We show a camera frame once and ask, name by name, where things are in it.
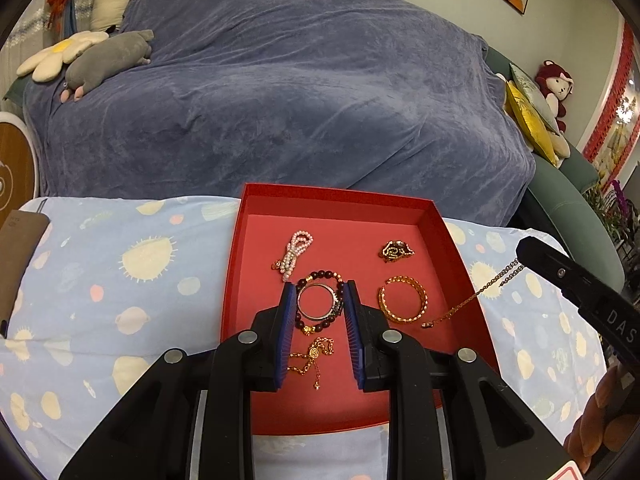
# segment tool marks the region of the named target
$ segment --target blue curtain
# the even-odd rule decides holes
[[[68,0],[65,4],[65,10],[63,13],[63,35],[68,38],[72,34],[78,31],[78,25],[76,23],[76,1]]]

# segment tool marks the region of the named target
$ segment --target white card with red border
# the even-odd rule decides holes
[[[548,480],[584,480],[582,473],[575,462],[571,460],[563,465],[556,473],[551,475]]]

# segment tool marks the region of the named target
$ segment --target red bow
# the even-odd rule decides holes
[[[47,21],[47,28],[51,28],[51,25],[56,26],[56,31],[60,32],[60,22],[58,21],[62,16],[62,11],[65,10],[65,4],[67,0],[47,0],[51,11],[49,13],[49,20]]]

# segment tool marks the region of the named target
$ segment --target silver bangle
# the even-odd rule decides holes
[[[332,306],[329,309],[329,312],[327,312],[326,314],[324,314],[324,316],[320,316],[320,317],[314,317],[314,316],[310,316],[309,314],[305,314],[304,311],[300,308],[300,296],[302,296],[302,293],[307,290],[308,288],[311,288],[312,286],[321,286],[322,288],[324,288],[325,290],[328,290],[329,293],[331,294],[331,298],[332,298]],[[300,315],[302,317],[306,317],[309,321],[324,321],[325,319],[327,319],[329,316],[334,316],[334,311],[336,309],[336,307],[338,306],[338,296],[335,295],[334,290],[329,286],[326,285],[325,283],[307,283],[304,287],[302,287],[298,293],[298,300],[297,300],[297,304],[298,304],[298,311],[300,313]]]

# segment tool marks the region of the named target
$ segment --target jewelry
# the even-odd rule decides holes
[[[490,286],[492,286],[495,282],[497,282],[498,280],[500,280],[501,277],[503,277],[505,274],[507,274],[511,269],[513,269],[515,267],[515,270],[513,270],[511,272],[511,274],[509,274],[506,278],[504,278],[501,282],[500,285],[498,286],[504,286],[506,285],[509,280],[513,279],[521,270],[524,269],[524,265],[521,264],[518,259],[516,258],[515,260],[513,260],[509,265],[507,265],[503,270],[500,271],[500,273],[498,273],[496,275],[496,277],[494,279],[492,279],[489,283],[487,283],[483,288],[481,288],[480,290],[478,290],[474,295],[472,295],[469,298],[466,298],[465,301],[463,301],[462,303],[456,305],[454,308],[446,311],[442,316],[437,317],[436,319],[434,319],[433,321],[428,321],[427,323],[423,323],[421,325],[422,328],[433,328],[433,326],[436,323],[439,323],[441,321],[447,320],[447,319],[451,319],[451,317],[457,312],[459,311],[462,307],[464,307],[467,303],[469,303],[469,301],[474,300],[475,298],[477,298],[478,296],[480,296],[480,294],[482,294],[484,291],[486,291]]]
[[[418,314],[414,317],[396,316],[396,314],[393,314],[389,310],[388,306],[386,306],[385,287],[381,286],[378,290],[378,304],[380,306],[380,310],[385,314],[386,318],[396,323],[413,323],[414,321],[420,319],[422,317],[422,314],[427,311],[427,293],[422,288],[422,285],[418,283],[417,280],[414,280],[409,276],[394,276],[386,280],[385,285],[388,285],[389,283],[407,283],[408,285],[411,285],[420,295],[421,307],[420,312],[418,312]]]
[[[316,390],[320,389],[320,370],[318,369],[318,364],[316,364],[316,359],[320,357],[320,353],[324,355],[331,355],[334,353],[334,340],[328,337],[318,337],[315,341],[311,343],[309,350],[306,354],[289,354],[289,357],[301,357],[306,359],[306,364],[303,368],[297,368],[295,366],[287,367],[287,370],[293,370],[294,372],[299,373],[300,375],[304,375],[309,371],[309,368],[313,367],[316,369],[316,382],[314,383],[314,388]]]
[[[320,278],[335,278],[337,283],[336,290],[334,291],[330,286],[325,285],[324,283],[311,283],[313,280],[319,280]],[[324,314],[324,316],[313,317],[306,314],[300,308],[300,296],[302,293],[311,288],[312,286],[322,286],[328,290],[332,295],[332,304],[331,309]],[[315,270],[305,278],[298,280],[296,284],[296,292],[298,293],[297,298],[297,307],[298,311],[296,312],[296,328],[302,330],[305,335],[311,335],[315,332],[322,332],[322,329],[329,328],[329,325],[335,321],[337,316],[340,316],[342,313],[342,290],[344,288],[344,282],[342,281],[342,276],[337,272],[333,272],[332,270]],[[306,317],[309,321],[319,321],[314,326],[308,326],[302,321],[302,317]]]
[[[385,263],[389,263],[399,260],[400,258],[408,258],[414,254],[407,243],[398,240],[397,242],[387,242],[378,253],[378,256],[380,256]]]
[[[281,260],[276,260],[271,269],[279,270],[282,274],[282,281],[286,282],[290,277],[293,269],[296,268],[296,260],[311,245],[314,238],[307,231],[296,231],[291,237],[291,241],[287,244],[287,251]]]

